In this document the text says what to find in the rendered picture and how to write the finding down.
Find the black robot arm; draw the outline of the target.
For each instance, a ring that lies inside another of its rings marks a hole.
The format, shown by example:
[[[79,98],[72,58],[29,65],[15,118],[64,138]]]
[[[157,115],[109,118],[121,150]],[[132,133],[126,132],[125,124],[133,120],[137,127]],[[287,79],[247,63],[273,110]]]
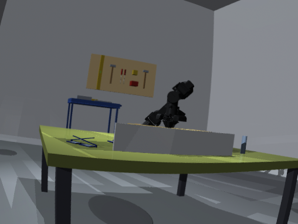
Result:
[[[176,86],[172,89],[167,95],[167,103],[168,104],[178,104],[180,99],[185,99],[186,97],[190,96],[193,92],[194,85],[188,80],[187,82],[179,82]],[[166,113],[166,105],[167,103],[160,109],[152,112],[145,118],[145,122],[142,125],[151,125],[151,126],[159,126],[161,124],[160,119],[156,119],[157,114],[165,114]],[[177,116],[185,116],[180,108],[177,110]],[[149,119],[148,119],[149,117]]]

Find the grey rectangular panel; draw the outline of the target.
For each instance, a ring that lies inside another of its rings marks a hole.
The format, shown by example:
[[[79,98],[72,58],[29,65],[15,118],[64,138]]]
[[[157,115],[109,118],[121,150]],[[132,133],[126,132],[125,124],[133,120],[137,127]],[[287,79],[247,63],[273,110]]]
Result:
[[[113,150],[152,154],[232,156],[235,134],[116,123]]]

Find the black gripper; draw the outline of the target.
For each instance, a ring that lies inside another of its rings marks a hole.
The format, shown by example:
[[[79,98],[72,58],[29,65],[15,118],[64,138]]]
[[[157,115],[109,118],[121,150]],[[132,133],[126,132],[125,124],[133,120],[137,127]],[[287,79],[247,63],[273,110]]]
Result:
[[[179,121],[187,122],[186,116],[177,116],[178,104],[168,104],[166,107],[166,114],[157,114],[156,119],[163,121],[165,127],[174,128]]]

